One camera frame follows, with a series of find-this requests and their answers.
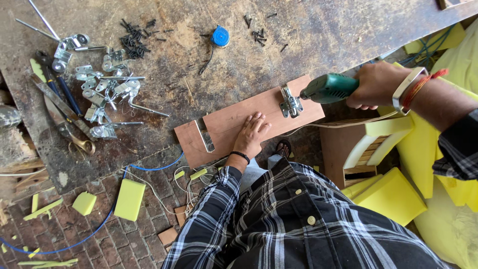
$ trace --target right hand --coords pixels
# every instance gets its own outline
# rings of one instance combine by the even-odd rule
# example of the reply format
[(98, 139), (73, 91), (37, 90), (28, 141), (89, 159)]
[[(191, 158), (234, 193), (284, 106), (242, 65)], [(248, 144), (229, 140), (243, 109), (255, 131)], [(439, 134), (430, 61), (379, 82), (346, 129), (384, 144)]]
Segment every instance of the right hand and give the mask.
[(360, 86), (347, 98), (347, 106), (363, 110), (391, 106), (393, 93), (411, 72), (386, 62), (364, 64), (354, 77)]

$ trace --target blue tape measure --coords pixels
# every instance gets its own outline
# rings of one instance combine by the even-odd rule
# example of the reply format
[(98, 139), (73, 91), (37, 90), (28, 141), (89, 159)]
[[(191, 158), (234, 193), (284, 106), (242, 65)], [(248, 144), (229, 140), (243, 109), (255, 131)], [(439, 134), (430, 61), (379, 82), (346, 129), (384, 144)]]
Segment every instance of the blue tape measure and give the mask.
[(218, 47), (225, 47), (229, 44), (229, 32), (218, 25), (212, 34), (211, 41)]

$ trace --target hand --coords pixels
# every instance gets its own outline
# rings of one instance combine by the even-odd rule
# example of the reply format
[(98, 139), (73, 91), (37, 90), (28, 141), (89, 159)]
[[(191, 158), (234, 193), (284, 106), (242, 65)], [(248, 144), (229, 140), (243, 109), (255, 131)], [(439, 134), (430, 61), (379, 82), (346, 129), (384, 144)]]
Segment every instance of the hand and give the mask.
[(391, 106), (393, 93), (411, 72), (386, 62), (363, 65), (354, 77), (360, 86), (347, 98), (347, 106), (363, 110)]
[(264, 140), (267, 132), (271, 129), (272, 124), (263, 124), (266, 115), (257, 112), (254, 117), (247, 117), (244, 127), (239, 133), (233, 151), (239, 151), (249, 159), (252, 159), (261, 152), (261, 142)]

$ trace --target wooden workbench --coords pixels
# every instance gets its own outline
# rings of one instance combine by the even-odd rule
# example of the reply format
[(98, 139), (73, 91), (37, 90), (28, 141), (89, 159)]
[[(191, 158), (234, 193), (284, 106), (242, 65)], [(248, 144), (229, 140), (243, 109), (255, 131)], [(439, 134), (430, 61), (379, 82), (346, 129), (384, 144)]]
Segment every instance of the wooden workbench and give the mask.
[[(440, 11), (435, 0), (35, 2), (60, 37), (87, 34), (92, 45), (120, 49), (119, 37), (126, 34), (119, 25), (121, 18), (142, 27), (156, 18), (156, 27), (149, 30), (174, 29), (155, 34), (166, 42), (145, 40), (152, 52), (132, 67), (134, 75), (147, 78), (141, 81), (135, 102), (171, 117), (138, 110), (131, 117), (127, 106), (125, 114), (110, 111), (114, 121), (141, 120), (145, 125), (122, 127), (117, 130), (117, 140), (99, 139), (94, 156), (76, 163), (68, 155), (67, 141), (53, 126), (42, 94), (24, 73), (35, 50), (53, 54), (56, 44), (15, 22), (19, 18), (47, 31), (27, 0), (3, 3), (0, 69), (59, 193), (177, 144), (173, 128), (178, 125), (303, 74), (314, 78), (344, 71), (478, 12), (478, 1)], [(266, 19), (275, 12), (277, 16)], [(245, 14), (253, 18), (250, 29)], [(214, 51), (209, 67), (200, 76), (211, 49), (208, 38), (200, 34), (212, 33), (218, 24), (229, 31), (231, 41), (228, 47)], [(261, 28), (267, 38), (265, 47), (251, 36), (253, 30)], [(281, 53), (285, 44), (289, 46)], [(64, 77), (85, 112), (91, 103), (81, 97), (81, 82), (74, 79), (74, 68), (92, 64), (102, 71), (104, 52), (73, 53)]]

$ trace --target silver bangle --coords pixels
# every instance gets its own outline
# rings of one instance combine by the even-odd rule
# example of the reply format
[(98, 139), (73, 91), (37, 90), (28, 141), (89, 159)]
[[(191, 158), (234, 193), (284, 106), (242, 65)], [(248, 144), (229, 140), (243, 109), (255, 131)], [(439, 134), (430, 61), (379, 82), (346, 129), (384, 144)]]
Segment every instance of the silver bangle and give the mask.
[(424, 67), (415, 67), (413, 71), (403, 80), (403, 82), (398, 86), (397, 90), (393, 93), (392, 104), (397, 112), (400, 112), (402, 115), (408, 114), (410, 109), (404, 110), (403, 106), (400, 105), (400, 97), (405, 92), (405, 90), (410, 86), (410, 84), (420, 75), (422, 72), (428, 76), (428, 71)]

